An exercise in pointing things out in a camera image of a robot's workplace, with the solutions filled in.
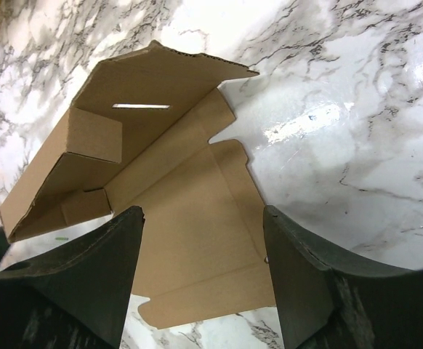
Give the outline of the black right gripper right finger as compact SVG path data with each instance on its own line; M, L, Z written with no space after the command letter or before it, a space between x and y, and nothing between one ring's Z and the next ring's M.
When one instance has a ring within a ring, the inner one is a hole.
M286 348L423 348L423 269L387 265L263 212Z

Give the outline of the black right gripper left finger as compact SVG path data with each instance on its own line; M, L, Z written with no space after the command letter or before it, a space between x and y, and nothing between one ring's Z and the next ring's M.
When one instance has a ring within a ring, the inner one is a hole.
M144 214L104 225L0 270L0 348L118 348ZM9 248L0 228L0 261Z

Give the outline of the brown cardboard box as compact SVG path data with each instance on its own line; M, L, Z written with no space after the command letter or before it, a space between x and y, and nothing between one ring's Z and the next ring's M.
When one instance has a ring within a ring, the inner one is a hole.
M0 206L13 241L140 206L132 292L159 329L275 304L262 198L219 91L245 65L152 41L100 61Z

